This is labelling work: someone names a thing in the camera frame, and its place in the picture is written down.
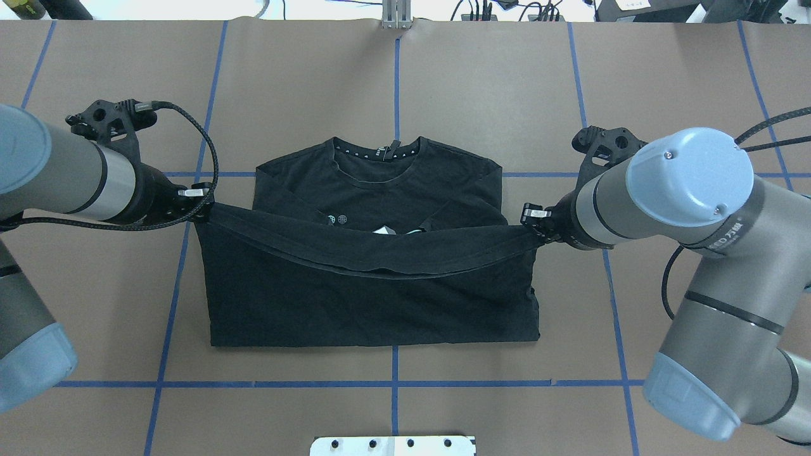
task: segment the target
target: white paper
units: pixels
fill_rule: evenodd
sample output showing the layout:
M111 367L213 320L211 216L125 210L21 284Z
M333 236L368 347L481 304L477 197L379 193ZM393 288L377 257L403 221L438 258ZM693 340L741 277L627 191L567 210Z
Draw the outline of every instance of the white paper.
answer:
M650 2L648 0L616 0L616 5L619 6L622 11L650 8Z

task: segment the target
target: blue joint cap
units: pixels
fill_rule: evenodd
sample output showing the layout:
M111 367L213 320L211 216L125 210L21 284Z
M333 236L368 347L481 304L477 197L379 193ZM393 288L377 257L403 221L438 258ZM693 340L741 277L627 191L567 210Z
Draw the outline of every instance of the blue joint cap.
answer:
M0 195L31 182L48 162L51 137L38 118L0 105Z
M0 359L0 413L44 393L78 363L62 325L40 329Z
M688 128L637 152L625 185L648 216L671 226L720 222L752 193L754 170L735 140L712 128Z
M656 411L702 437L726 441L740 426L738 415L709 386L662 353L654 358L643 392Z

